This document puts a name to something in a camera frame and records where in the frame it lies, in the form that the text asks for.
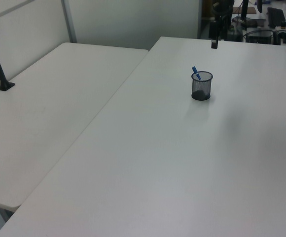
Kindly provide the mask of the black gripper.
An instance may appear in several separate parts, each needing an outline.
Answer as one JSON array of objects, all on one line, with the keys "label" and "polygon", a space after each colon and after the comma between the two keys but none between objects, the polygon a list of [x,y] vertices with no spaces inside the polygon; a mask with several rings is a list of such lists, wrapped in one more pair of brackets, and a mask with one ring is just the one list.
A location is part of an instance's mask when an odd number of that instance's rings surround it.
[{"label": "black gripper", "polygon": [[211,48],[212,49],[218,48],[218,41],[217,41],[218,40],[218,34],[219,34],[218,22],[211,21],[210,27],[209,27],[209,38],[212,40],[212,42],[211,42]]}]

